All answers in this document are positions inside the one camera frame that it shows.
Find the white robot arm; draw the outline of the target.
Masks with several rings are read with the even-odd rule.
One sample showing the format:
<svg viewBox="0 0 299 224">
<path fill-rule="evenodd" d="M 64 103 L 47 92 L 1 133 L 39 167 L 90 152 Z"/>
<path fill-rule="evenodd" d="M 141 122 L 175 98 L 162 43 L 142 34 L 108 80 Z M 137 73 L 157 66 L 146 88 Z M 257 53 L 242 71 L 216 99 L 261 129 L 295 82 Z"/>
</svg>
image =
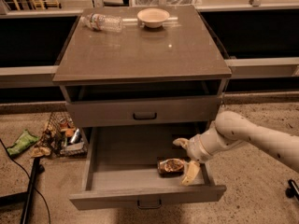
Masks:
<svg viewBox="0 0 299 224">
<path fill-rule="evenodd" d="M 211 160 L 216 153 L 250 143 L 289 168 L 299 172 L 299 137 L 268 129 L 250 122 L 245 117 L 222 111 L 214 126 L 191 139 L 178 138 L 173 144 L 183 147 L 191 159 L 184 163 L 183 186 L 189 186 L 198 176 L 200 164 Z"/>
</svg>

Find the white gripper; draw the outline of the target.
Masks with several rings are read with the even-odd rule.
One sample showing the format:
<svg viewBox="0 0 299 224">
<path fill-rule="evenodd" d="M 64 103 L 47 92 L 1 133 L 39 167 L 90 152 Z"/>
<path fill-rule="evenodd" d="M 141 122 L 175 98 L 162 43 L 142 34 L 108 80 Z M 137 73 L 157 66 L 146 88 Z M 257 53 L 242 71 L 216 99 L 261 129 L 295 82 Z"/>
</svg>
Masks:
<svg viewBox="0 0 299 224">
<path fill-rule="evenodd" d="M 186 138 L 177 138 L 173 141 L 173 144 L 187 150 L 187 155 L 192 159 L 192 161 L 184 162 L 184 172 L 183 177 L 181 178 L 181 184 L 183 186 L 189 186 L 199 174 L 199 163 L 209 161 L 212 156 L 205 150 L 200 134 L 197 134 L 190 140 Z"/>
</svg>

